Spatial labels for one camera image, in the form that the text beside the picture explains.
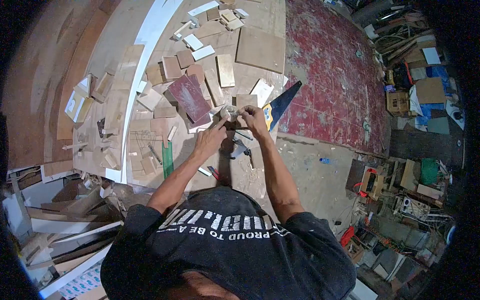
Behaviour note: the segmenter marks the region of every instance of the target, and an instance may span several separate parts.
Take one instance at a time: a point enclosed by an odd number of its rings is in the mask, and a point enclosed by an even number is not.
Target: finger
[[[223,124],[225,124],[225,122],[226,122],[227,120],[228,120],[228,117],[222,118],[222,119],[220,120],[220,122],[218,122],[217,125],[215,125],[215,127],[212,128],[212,129],[214,129],[214,130],[219,130],[220,128],[222,128]]]

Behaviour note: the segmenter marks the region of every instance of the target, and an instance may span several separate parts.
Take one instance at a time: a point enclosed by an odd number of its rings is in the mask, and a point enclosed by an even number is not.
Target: water bottle
[[[326,165],[335,165],[336,164],[336,159],[329,159],[329,158],[320,158],[318,160],[319,162],[326,164]]]

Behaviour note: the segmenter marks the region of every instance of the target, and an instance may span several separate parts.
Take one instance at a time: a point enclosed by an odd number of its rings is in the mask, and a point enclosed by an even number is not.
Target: cardboard box
[[[83,123],[93,101],[93,98],[87,97],[86,92],[76,86],[68,100],[65,113],[73,122]]]
[[[408,93],[395,92],[386,93],[387,110],[395,117],[403,117],[410,111],[410,98]]]

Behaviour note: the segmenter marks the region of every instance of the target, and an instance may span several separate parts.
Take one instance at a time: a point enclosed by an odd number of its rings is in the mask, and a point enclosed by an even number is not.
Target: plywood sheet
[[[60,112],[58,115],[57,128],[58,140],[72,139],[73,122],[65,113],[63,113],[63,110],[72,94],[73,87],[75,87],[80,80],[86,76],[85,71],[88,61],[90,60],[95,43],[102,33],[108,18],[109,15],[100,9],[95,11],[73,54],[60,98]]]
[[[235,62],[283,73],[285,39],[259,29],[243,27]]]

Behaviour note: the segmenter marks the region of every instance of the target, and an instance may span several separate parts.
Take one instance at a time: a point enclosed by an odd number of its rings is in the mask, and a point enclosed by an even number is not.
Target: cluttered workshop floor
[[[390,125],[364,33],[315,1],[287,1],[286,16],[286,87],[297,79],[305,85],[279,130],[382,153]]]

